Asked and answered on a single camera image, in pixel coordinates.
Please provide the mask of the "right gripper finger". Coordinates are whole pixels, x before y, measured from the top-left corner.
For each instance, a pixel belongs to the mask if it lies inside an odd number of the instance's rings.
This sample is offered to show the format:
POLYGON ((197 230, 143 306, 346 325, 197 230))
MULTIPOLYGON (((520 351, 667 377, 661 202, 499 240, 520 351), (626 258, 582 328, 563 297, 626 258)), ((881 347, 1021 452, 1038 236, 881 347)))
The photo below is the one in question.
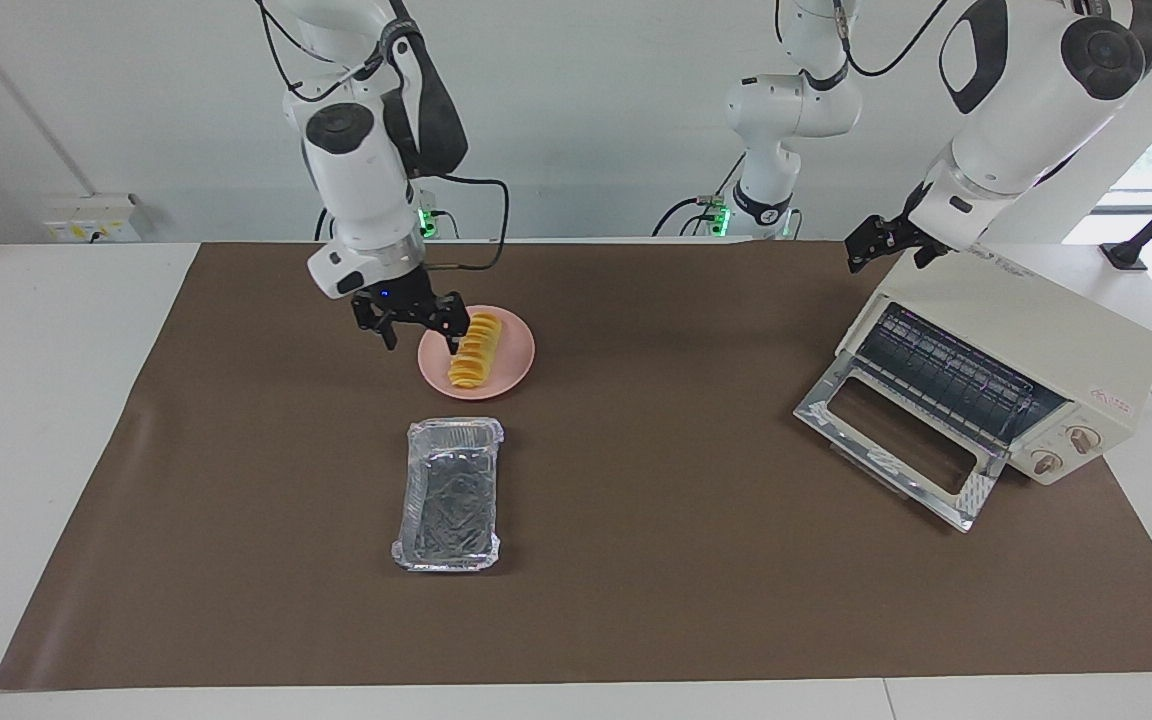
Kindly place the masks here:
POLYGON ((371 300, 369 293, 353 293, 353 314, 361 331, 374 333, 381 338, 387 351, 394 351, 397 347, 396 332, 393 324, 396 323, 396 311, 389 306, 378 305, 371 300))
POLYGON ((462 342, 465 341, 468 327, 470 327, 470 314, 460 291, 449 291, 435 300, 429 329, 444 338, 450 356, 458 354, 462 342))

